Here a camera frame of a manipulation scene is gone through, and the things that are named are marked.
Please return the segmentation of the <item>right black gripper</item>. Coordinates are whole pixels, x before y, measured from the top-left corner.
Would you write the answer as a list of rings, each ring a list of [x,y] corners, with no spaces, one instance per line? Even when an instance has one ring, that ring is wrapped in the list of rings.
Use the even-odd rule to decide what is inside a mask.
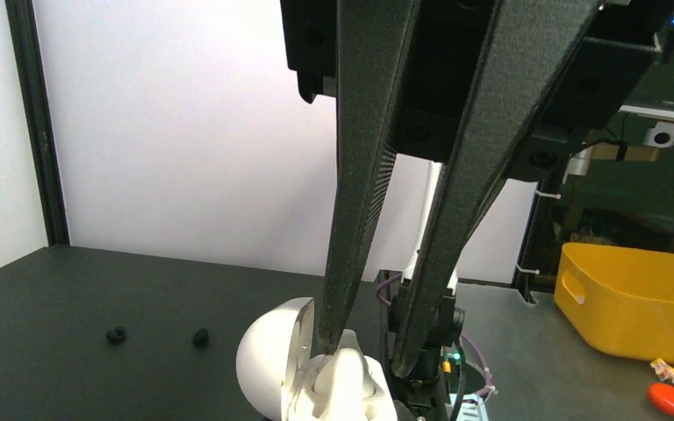
[[[462,249],[599,2],[498,1],[481,49],[491,7],[489,1],[281,4],[300,96],[306,102],[331,96],[336,79],[337,188],[317,330],[321,353],[336,351],[362,282],[396,160],[398,116],[399,152],[440,161],[450,155],[462,114],[393,350],[391,370],[406,377]],[[542,179],[577,151],[573,134],[607,124],[650,62],[674,47],[667,9],[665,1],[602,3],[513,161],[511,178]]]

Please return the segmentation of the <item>white earbud charging case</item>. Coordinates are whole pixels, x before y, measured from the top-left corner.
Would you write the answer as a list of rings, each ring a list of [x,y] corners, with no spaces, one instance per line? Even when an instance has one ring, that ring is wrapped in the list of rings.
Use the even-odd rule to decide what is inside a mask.
[[[258,317],[243,334],[236,375],[249,404],[269,420],[318,420],[324,401],[313,384],[328,354],[312,353],[315,304],[310,297],[286,301]],[[368,420],[396,420],[398,412],[382,365],[365,355],[376,386],[366,400]]]

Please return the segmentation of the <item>white earbud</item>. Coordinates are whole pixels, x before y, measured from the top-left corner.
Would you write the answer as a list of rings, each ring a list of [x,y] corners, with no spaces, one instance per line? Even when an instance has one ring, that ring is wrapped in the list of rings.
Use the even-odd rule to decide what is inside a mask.
[[[356,333],[344,330],[337,350],[324,357],[324,364],[313,384],[323,396],[313,415],[318,420],[368,420],[366,400],[376,392],[369,365]]]

